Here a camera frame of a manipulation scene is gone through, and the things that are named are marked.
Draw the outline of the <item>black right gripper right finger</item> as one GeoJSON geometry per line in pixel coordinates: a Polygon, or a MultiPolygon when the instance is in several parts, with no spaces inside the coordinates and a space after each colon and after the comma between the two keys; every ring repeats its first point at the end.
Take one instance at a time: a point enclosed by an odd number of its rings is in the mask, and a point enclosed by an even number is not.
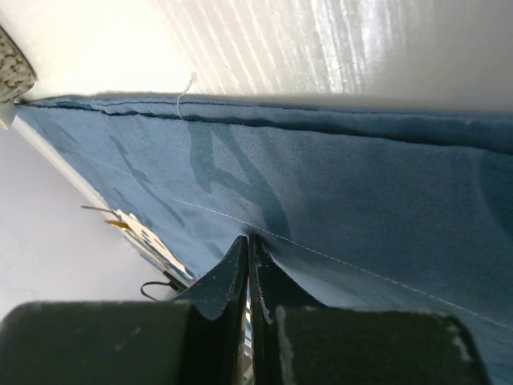
{"type": "Polygon", "coordinates": [[[329,307],[248,241],[256,384],[488,384],[468,329],[425,309],[329,307]]]}

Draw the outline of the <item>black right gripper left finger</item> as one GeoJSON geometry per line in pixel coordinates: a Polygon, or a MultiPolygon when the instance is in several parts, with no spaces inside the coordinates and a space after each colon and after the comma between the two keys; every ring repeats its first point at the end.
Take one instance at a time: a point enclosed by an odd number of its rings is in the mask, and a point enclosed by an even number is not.
{"type": "Polygon", "coordinates": [[[28,302],[1,323],[4,384],[238,384],[248,240],[167,302],[28,302]]]}

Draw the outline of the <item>blue bear print cloth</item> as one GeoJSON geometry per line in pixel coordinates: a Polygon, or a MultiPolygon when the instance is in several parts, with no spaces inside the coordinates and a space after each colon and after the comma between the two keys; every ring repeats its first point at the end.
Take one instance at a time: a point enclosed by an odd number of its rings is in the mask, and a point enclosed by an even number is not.
{"type": "Polygon", "coordinates": [[[242,234],[333,306],[449,310],[512,381],[512,118],[144,97],[22,105],[196,277],[242,234]]]}

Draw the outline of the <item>cream round plate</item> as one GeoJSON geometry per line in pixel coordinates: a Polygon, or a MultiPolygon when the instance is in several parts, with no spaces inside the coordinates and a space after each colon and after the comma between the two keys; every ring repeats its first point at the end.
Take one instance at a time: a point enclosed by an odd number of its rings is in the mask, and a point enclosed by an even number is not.
{"type": "Polygon", "coordinates": [[[0,105],[0,126],[8,130],[16,117],[16,104],[14,101],[2,103],[0,105]]]}

